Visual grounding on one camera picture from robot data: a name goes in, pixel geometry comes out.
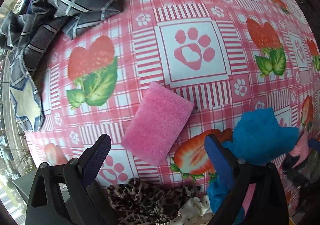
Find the blue cloth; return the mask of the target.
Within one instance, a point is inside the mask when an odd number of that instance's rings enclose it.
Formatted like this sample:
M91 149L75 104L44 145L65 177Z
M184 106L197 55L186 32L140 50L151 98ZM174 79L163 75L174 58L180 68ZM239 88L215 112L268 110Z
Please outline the blue cloth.
M242 115L230 141L236 158L235 185L217 180L207 190L214 216L209 224L289 224L285 191L272 160L293 150L297 127L281 127L272 108Z

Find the leopard print scrunchie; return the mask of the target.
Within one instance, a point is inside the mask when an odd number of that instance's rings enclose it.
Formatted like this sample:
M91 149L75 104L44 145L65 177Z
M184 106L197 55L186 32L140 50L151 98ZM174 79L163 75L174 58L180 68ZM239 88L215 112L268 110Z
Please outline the leopard print scrunchie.
M119 224L161 224L177 217L178 211L200 189L183 184L165 189L134 177L125 184L110 185L106 195Z

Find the pink sponge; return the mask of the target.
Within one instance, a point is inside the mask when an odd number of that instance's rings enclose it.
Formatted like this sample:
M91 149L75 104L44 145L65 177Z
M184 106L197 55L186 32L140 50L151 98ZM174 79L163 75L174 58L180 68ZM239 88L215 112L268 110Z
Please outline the pink sponge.
M194 104L152 82L121 139L121 145L158 167L187 123Z

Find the pink navy striped sock roll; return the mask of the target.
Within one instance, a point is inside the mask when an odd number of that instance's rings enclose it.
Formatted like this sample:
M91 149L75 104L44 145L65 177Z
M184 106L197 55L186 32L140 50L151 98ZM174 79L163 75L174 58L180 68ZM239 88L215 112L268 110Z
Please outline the pink navy striped sock roll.
M281 166L283 174L297 189L306 188L312 183L306 176L299 172L308 164L310 152L313 150L308 146L308 141L310 139L314 138L310 138L307 129L304 129L299 134L298 142L293 150L286 154L285 160Z

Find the white dotted scrunchie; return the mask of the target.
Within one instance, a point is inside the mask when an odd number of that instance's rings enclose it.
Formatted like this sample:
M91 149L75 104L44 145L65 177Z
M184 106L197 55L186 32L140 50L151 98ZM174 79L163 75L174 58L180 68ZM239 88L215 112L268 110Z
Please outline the white dotted scrunchie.
M208 224L214 216L210 207L209 198L204 195L202 198L190 198L178 211L176 218L170 221L171 225L202 225Z

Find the grey open storage box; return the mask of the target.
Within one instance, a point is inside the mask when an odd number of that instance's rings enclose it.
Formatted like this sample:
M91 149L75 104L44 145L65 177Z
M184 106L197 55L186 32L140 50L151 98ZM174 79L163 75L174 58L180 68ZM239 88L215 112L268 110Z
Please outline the grey open storage box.
M24 176L19 177L18 179L13 180L13 184L20 194L21 198L24 200L24 202L27 204L31 187L34 181L34 177L36 175L36 170L33 170Z

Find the pink strawberry tablecloth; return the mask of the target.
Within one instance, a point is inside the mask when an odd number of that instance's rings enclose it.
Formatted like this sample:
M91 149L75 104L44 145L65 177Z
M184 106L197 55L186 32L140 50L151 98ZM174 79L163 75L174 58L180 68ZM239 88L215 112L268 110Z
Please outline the pink strawberry tablecloth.
M106 133L102 187L138 177L205 193L215 173L200 137L247 111L272 108L280 126L319 135L319 50L295 0L125 0L78 39L59 35L42 74L46 118L25 134L35 164L78 157ZM152 82L195 107L158 167L121 146Z

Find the grey plaid star cloth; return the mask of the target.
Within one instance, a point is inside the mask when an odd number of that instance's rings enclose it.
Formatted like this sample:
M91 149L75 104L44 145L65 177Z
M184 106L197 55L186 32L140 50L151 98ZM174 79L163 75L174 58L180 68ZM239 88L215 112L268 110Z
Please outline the grey plaid star cloth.
M42 101L33 74L59 32L75 39L118 14L117 0L25 0L1 25L1 47L9 50L10 99L24 131L43 124Z

